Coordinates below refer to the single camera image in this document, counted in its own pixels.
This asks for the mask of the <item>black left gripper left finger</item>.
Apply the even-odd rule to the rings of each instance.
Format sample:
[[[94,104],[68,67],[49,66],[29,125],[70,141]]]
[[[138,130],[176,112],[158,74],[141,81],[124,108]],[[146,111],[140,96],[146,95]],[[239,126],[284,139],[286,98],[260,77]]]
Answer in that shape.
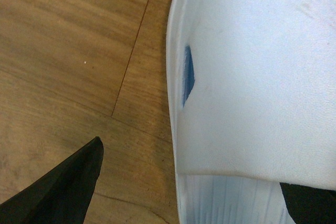
[[[83,223],[100,175],[104,147],[95,137],[1,204],[1,223]]]

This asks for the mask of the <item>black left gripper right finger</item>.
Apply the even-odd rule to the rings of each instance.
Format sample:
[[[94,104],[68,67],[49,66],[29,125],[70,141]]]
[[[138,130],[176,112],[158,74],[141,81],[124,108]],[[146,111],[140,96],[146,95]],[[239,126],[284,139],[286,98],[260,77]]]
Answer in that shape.
[[[335,224],[335,191],[280,183],[289,215],[295,223]]]

